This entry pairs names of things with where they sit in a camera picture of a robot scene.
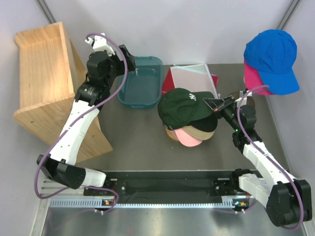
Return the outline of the magenta baseball cap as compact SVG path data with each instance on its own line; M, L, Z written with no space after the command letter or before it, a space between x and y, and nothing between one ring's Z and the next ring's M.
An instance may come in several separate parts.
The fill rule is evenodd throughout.
M244 61L244 83L248 90L263 85L259 72Z

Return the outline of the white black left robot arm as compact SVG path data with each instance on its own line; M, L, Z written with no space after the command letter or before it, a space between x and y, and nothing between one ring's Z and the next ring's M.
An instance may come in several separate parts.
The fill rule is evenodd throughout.
M136 69L135 57L126 46L118 48L119 52L113 54L102 50L89 55L86 78L76 92L70 115L55 144L36 161L38 170L49 180L71 189L92 185L101 195L111 191L112 184L104 172L80 168L76 162L90 125L113 97L110 89L114 80Z

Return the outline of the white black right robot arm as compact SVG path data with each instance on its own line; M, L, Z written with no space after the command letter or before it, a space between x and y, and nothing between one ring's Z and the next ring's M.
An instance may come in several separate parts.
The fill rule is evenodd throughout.
M311 186L285 170L268 151L257 134L256 110L238 103L233 96L224 99L204 98L205 104L218 118L234 129L235 147L258 170L258 177L248 169L236 169L230 177L230 190L237 195L247 192L263 205L271 222L277 227L312 220Z

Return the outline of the salmon pink baseball cap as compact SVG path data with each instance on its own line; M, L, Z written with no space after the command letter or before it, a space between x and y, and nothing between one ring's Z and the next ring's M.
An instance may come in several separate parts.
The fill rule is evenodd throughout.
M199 140L187 132L185 132L183 129L176 129L172 131L172 133L175 135L177 140L186 147L195 147L202 143L202 140Z

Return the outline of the black baseball cap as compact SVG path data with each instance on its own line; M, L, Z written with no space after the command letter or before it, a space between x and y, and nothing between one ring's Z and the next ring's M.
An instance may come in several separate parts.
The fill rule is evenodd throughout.
M217 128L218 119L216 115L212 114L206 118L191 121L189 124L198 130L204 132L213 132Z

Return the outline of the blue baseball cap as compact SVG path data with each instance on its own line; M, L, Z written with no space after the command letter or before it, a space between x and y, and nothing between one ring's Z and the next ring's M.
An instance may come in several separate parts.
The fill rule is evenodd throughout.
M244 60L259 72L263 85L268 87L261 95L288 95L300 89L293 72L296 58L295 40L280 29L259 33L244 51Z

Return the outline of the dark green baseball cap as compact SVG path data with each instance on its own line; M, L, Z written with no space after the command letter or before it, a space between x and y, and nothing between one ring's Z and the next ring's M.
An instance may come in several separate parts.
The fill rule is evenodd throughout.
M176 130L190 126L191 121L214 114L203 98L214 98L214 95L209 91L190 92L184 88L168 91L157 106L163 125L170 130Z

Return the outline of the tan baseball cap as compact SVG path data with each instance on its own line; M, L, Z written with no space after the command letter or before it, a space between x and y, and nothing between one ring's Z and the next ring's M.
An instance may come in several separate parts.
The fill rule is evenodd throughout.
M215 130L211 131L211 132L206 132L206 131L199 130L199 129L191 126L191 125L190 126L185 126L182 129L186 133L191 135L192 137L194 137L196 139L199 139L199 140L202 140L202 141L205 141L205 140L208 140L208 139L212 138L214 133L215 133Z

